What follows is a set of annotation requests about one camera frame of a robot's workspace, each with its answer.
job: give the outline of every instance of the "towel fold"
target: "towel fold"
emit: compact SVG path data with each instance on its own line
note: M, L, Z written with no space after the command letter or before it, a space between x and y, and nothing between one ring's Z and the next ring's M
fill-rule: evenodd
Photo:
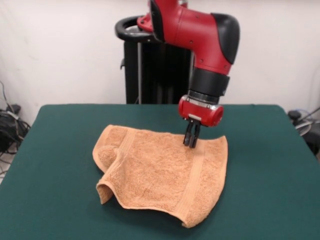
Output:
M185 147L183 135L109 125L93 149L104 172L96 185L101 204L115 195L125 209L168 213L191 228L202 222L224 188L226 137Z

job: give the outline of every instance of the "red robot arm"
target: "red robot arm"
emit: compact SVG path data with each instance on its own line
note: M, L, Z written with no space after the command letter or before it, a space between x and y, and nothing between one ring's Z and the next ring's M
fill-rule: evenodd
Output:
M229 83L240 27L233 16L194 11L178 0L150 0L149 7L154 37L194 53L188 93L179 102L180 115L189 121L184 144L194 148L200 125L216 126L223 116L218 103ZM193 125L195 133L191 134Z

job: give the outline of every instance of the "power cord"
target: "power cord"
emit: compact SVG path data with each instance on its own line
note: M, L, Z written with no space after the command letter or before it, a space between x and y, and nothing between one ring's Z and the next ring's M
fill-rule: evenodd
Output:
M0 162L10 165L10 162L1 159L1 157L3 154L15 155L31 127L18 116L21 107L8 103L5 85L1 80L0 84L2 85L3 99L7 105L6 109L0 109ZM15 147L15 151L9 151L12 147ZM4 170L1 165L0 170L0 179L3 179L8 170Z
M300 132L300 136L303 136L303 135L307 134L307 133L310 131L312 125L314 125L314 124L320 124L320 120L316 120L316 121L306 121L306 122L304 122L304 123L301 123L301 124L299 124L299 125L296 125L296 126L295 126L295 129L299 130L299 129L302 129L302 128L304 128L304 127L308 127L308 128L305 129L304 131Z

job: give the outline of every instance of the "green tablecloth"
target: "green tablecloth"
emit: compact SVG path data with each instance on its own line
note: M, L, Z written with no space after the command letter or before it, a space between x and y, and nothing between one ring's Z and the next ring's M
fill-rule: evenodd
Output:
M320 166L285 112L226 105L227 176L208 218L187 229L152 210L101 205L93 147L108 125L182 134L176 105L48 105L0 185L0 239L320 239Z

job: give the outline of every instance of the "orange towel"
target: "orange towel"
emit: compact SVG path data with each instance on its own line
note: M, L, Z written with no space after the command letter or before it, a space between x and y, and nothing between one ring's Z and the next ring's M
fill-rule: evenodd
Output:
M227 139L199 139L190 149L183 138L109 125L93 149L104 172L96 185L101 204L114 194L125 209L166 212L186 228L202 222L224 188Z

